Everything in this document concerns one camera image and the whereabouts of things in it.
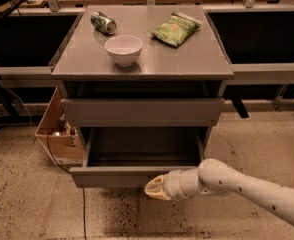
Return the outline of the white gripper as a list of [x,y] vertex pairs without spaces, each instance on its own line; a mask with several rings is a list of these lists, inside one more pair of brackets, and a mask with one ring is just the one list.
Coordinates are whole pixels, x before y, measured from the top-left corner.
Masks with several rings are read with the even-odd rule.
[[199,192],[198,170],[170,171],[168,174],[155,177],[146,187],[144,192],[151,198],[162,201],[185,200]]

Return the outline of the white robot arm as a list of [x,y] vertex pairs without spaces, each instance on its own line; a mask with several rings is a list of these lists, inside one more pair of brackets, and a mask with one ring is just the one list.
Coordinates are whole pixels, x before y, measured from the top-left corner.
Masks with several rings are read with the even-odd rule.
[[194,169],[159,175],[144,191],[163,201],[234,192],[294,226],[293,188],[245,175],[217,159],[205,159]]

